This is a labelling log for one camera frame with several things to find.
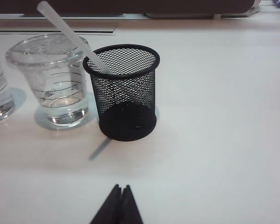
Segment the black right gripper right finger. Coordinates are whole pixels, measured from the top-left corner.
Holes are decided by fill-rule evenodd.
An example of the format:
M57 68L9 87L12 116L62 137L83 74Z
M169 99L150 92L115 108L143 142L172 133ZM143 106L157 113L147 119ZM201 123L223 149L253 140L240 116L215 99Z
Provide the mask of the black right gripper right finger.
M144 224L130 185L123 189L120 199L119 224Z

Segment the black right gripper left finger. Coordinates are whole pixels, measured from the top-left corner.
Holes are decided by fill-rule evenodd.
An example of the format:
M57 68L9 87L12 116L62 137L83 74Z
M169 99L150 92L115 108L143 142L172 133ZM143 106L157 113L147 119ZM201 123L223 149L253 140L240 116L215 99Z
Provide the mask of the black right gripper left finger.
M116 184L90 224L117 224L121 201L121 187Z

